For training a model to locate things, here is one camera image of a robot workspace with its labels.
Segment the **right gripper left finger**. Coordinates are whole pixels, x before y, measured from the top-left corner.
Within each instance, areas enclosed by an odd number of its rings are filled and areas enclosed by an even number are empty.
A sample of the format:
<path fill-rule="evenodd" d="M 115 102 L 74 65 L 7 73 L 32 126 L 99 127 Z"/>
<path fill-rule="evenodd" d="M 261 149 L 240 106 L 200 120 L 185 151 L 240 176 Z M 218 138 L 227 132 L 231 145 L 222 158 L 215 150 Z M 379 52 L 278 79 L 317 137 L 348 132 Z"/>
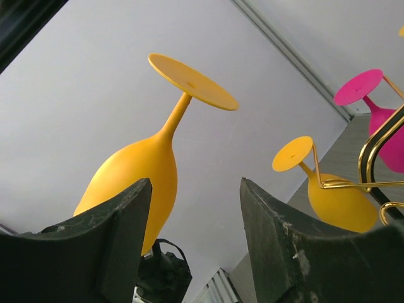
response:
<path fill-rule="evenodd" d="M 1 236 L 2 302 L 131 302 L 152 185 L 33 234 Z"/>

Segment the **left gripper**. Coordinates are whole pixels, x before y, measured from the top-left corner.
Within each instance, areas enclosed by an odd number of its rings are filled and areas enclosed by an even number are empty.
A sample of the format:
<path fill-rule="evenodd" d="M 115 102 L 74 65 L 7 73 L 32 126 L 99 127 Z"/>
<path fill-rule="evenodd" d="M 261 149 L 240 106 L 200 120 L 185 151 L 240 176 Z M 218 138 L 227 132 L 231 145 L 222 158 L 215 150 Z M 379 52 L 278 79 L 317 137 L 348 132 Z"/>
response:
<path fill-rule="evenodd" d="M 183 250 L 171 241 L 157 239 L 140 259 L 134 301 L 181 303 L 192 278 Z"/>

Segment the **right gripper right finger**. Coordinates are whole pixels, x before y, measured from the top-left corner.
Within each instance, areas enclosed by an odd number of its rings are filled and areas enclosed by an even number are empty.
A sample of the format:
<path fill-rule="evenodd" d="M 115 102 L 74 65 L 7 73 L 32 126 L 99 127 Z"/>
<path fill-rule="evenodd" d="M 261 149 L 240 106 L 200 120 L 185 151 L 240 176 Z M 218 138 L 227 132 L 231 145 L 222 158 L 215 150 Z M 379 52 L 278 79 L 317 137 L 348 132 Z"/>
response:
<path fill-rule="evenodd" d="M 364 234 L 334 227 L 242 178 L 258 302 L 402 302 L 403 222 Z"/>

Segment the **pink plastic goblet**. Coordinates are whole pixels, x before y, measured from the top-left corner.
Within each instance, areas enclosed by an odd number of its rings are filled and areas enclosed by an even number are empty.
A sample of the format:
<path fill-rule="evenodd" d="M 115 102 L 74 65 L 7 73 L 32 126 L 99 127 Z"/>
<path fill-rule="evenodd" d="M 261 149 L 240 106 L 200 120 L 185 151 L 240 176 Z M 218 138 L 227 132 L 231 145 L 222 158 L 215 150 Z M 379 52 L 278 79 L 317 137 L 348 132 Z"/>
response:
<path fill-rule="evenodd" d="M 362 99 L 371 111 L 368 133 L 372 135 L 395 112 L 377 106 L 369 94 L 377 88 L 383 79 L 383 71 L 370 69 L 358 74 L 346 82 L 334 96 L 334 103 L 339 106 L 350 105 Z M 403 172 L 403 128 L 400 128 L 379 151 L 381 160 L 393 172 Z"/>

